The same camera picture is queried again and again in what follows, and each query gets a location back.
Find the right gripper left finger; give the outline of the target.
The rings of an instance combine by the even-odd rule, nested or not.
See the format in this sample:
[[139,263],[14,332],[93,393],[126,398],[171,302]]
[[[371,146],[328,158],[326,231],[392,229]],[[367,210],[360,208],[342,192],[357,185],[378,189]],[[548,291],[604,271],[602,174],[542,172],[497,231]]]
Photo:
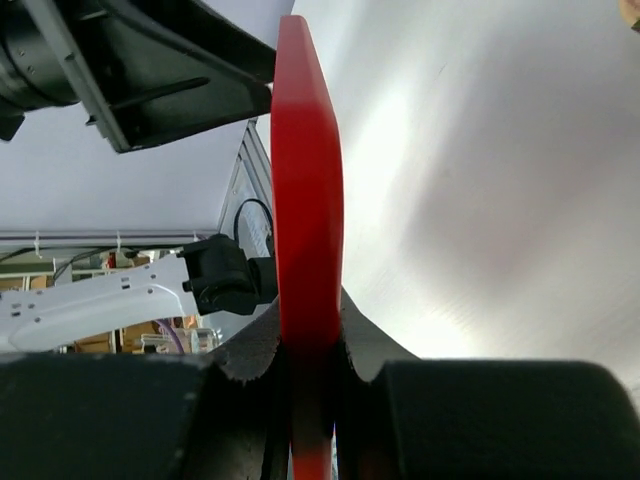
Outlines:
[[3,355],[2,477],[285,478],[279,316],[200,355]]

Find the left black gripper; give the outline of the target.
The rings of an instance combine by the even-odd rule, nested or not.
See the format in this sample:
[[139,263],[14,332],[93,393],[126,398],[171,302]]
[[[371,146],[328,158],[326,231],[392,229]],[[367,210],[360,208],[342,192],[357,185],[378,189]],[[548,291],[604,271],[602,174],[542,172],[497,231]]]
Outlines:
[[1,138],[81,104],[119,153],[266,114],[275,50],[201,1],[5,1]]

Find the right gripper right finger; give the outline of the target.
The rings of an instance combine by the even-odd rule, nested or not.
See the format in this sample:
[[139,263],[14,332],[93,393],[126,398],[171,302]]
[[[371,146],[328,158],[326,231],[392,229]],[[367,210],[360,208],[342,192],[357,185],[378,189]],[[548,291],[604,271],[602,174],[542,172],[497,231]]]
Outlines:
[[639,419],[600,365],[420,359],[344,297],[343,479],[635,479]]

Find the red tin lid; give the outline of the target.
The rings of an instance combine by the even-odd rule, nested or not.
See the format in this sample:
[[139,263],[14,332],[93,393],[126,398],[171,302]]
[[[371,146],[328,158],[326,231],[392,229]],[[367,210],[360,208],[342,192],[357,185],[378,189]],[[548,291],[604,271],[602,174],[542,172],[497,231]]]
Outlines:
[[282,18],[271,109],[282,343],[297,479],[331,476],[332,353],[341,333],[344,199],[339,130],[307,21]]

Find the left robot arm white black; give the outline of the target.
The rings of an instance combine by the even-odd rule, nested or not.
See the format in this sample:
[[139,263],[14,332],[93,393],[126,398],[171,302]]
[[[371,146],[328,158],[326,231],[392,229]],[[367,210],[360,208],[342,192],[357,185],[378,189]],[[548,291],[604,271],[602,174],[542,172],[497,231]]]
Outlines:
[[[5,1],[1,138],[28,113],[84,107],[119,154],[212,129],[244,133],[267,114],[288,1]],[[49,351],[146,320],[252,314],[277,294],[272,256],[236,235],[116,274],[1,297],[1,348]]]

